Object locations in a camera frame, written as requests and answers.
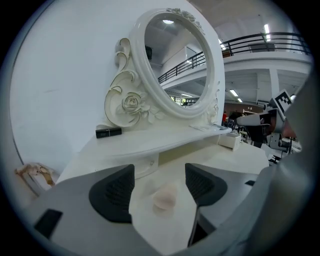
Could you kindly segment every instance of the mirror frame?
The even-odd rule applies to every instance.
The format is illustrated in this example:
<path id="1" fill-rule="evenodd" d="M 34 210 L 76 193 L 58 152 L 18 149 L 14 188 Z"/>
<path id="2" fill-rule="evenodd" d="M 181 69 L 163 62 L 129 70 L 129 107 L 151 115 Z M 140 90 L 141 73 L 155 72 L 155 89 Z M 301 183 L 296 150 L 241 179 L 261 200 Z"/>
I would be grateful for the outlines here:
<path id="1" fill-rule="evenodd" d="M 193 34 L 202 47 L 207 67 L 206 83 L 201 97 L 190 108 L 181 107 L 173 102 L 153 73 L 145 49 L 145 31 L 153 18 L 162 20 L 173 18 L 174 20 L 181 21 L 181 25 Z M 179 8 L 161 8 L 147 11 L 141 15 L 130 33 L 132 60 L 136 71 L 144 83 L 144 87 L 158 105 L 175 117 L 191 119 L 201 115 L 210 103 L 216 100 L 218 85 L 220 82 L 225 81 L 224 62 L 219 38 L 214 29 L 212 27 L 211 29 L 211 31 L 209 29 L 207 29 L 208 31 L 204 30 L 200 23 L 195 20 L 195 17 L 187 11 L 181 11 Z M 220 56 L 214 57 L 213 53 L 219 53 Z"/>

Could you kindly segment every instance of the white box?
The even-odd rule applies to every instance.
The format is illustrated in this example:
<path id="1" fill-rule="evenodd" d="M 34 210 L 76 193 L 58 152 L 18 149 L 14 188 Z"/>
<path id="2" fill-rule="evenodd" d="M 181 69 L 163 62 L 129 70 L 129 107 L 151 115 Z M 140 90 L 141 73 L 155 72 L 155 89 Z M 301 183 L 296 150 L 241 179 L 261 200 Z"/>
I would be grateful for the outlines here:
<path id="1" fill-rule="evenodd" d="M 231 148 L 233 151 L 235 151 L 239 148 L 240 141 L 240 134 L 227 133 L 220 135 L 218 144 L 227 148 Z"/>

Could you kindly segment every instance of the brown wall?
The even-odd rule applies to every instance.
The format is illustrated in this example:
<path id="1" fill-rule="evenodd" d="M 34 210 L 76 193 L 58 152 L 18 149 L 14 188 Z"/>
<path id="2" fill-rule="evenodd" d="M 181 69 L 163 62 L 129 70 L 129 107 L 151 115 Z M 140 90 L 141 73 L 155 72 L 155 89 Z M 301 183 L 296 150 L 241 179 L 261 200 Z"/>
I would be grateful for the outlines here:
<path id="1" fill-rule="evenodd" d="M 224 104 L 224 111 L 226 111 L 226 116 L 228 117 L 230 115 L 230 112 L 237 111 L 237 112 L 243 112 L 245 111 L 250 111 L 254 113 L 261 113 L 264 111 L 262 107 L 259 106 L 253 106 L 253 105 L 246 105 L 246 104 L 234 104 L 234 103 L 225 103 Z"/>

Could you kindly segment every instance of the black metal railing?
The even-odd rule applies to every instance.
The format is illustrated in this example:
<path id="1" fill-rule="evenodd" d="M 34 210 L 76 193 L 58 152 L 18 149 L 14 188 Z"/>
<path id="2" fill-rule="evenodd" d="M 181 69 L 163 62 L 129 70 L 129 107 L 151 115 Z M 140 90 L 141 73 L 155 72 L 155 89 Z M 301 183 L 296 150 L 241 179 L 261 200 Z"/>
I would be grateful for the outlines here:
<path id="1" fill-rule="evenodd" d="M 181 62 L 180 64 L 176 65 L 175 67 L 171 68 L 169 71 L 161 75 L 158 78 L 159 84 L 181 74 L 182 72 L 203 65 L 204 63 L 206 63 L 206 58 L 204 52 L 202 51 L 186 59 L 185 61 Z"/>
<path id="2" fill-rule="evenodd" d="M 311 55 L 310 49 L 306 44 L 304 38 L 297 33 L 272 32 L 251 34 L 222 42 L 220 45 L 222 56 L 224 58 L 245 52 L 281 52 L 287 50 L 290 50 L 291 52 L 299 52 L 306 55 Z M 203 65 L 205 63 L 206 58 L 203 51 L 199 52 L 161 75 L 158 78 L 158 81 L 161 84 L 169 80 L 170 78 L 181 74 L 182 72 L 185 72 L 189 69 L 194 69 L 197 66 Z"/>

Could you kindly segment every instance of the mirror glass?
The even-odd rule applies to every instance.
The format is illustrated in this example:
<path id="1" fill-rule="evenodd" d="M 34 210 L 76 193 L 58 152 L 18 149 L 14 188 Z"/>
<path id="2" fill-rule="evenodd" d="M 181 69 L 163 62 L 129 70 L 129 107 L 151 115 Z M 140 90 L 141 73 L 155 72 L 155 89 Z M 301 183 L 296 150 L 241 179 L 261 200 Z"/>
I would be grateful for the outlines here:
<path id="1" fill-rule="evenodd" d="M 154 17 L 145 30 L 144 43 L 158 85 L 179 106 L 191 108 L 207 79 L 206 58 L 198 40 L 180 20 Z"/>

